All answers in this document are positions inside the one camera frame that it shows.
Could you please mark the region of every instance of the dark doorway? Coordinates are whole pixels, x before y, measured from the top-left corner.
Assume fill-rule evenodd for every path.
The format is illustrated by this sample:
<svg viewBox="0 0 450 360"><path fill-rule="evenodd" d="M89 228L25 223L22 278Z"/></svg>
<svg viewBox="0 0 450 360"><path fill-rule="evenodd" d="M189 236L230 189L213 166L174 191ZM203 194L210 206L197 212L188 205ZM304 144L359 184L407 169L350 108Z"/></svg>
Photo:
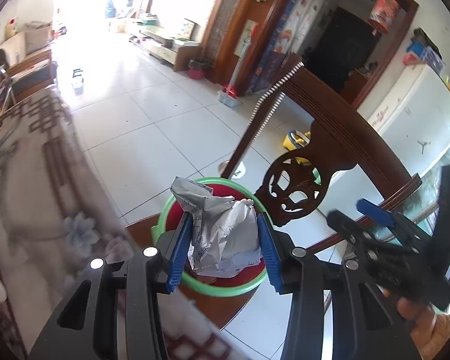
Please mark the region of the dark doorway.
<svg viewBox="0 0 450 360"><path fill-rule="evenodd" d="M340 92L351 71L361 67L372 53L380 35L372 26L338 7L320 41L306 59L309 71Z"/></svg>

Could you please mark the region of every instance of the refrigerator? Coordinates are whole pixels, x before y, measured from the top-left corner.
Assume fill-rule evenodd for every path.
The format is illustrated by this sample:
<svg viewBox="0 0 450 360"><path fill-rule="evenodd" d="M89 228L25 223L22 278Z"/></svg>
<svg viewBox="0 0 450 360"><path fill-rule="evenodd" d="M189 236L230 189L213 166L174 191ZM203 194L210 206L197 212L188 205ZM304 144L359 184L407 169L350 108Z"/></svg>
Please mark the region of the refrigerator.
<svg viewBox="0 0 450 360"><path fill-rule="evenodd" d="M413 176L425 175L450 147L450 92L427 64L406 66L368 123L390 146ZM337 209L352 219L358 199L379 204L384 198L359 165L331 179L318 209Z"/></svg>

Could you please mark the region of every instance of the crumpled white paper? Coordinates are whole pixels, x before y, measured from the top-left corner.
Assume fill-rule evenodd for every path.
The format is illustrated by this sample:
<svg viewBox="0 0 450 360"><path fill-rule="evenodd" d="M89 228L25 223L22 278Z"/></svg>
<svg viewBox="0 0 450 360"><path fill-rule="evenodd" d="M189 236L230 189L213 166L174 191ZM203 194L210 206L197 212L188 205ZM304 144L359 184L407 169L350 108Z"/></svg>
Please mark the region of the crumpled white paper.
<svg viewBox="0 0 450 360"><path fill-rule="evenodd" d="M262 257L252 199L213 196L213 188L175 178L170 188L183 211L193 216L188 259L195 273L232 278Z"/></svg>

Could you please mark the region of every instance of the hanging red lantern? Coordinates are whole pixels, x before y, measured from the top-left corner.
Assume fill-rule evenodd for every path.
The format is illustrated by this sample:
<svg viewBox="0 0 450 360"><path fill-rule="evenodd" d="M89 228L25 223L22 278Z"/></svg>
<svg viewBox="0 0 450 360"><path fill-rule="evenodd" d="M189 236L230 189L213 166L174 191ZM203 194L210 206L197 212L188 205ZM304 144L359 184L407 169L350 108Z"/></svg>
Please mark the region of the hanging red lantern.
<svg viewBox="0 0 450 360"><path fill-rule="evenodd" d="M399 8L400 6L395 0L377 0L368 22L378 32L387 34Z"/></svg>

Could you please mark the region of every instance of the tile floor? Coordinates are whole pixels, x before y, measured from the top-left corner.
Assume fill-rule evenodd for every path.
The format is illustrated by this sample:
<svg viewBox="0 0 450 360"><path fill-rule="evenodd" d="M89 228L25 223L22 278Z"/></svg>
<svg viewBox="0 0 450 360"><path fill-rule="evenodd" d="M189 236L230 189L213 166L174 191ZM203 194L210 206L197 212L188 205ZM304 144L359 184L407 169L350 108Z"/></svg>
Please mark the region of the tile floor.
<svg viewBox="0 0 450 360"><path fill-rule="evenodd" d="M59 89L73 110L86 157L124 225L160 212L175 176L218 176L217 167L230 158L245 132L257 97L228 108L217 101L218 86L175 73L128 43L126 35L107 35L79 50L66 37L56 44ZM78 95L70 81L75 68L84 70L83 93ZM281 105L245 155L245 175L235 181L257 190L270 163L284 153L288 130L305 132L309 126ZM305 247L332 233L319 211L282 231ZM319 258L339 262L343 252L343 245L337 245ZM252 359L278 359L290 303L290 295L277 295L265 282L224 334ZM330 309L324 360L331 359L331 314Z"/></svg>

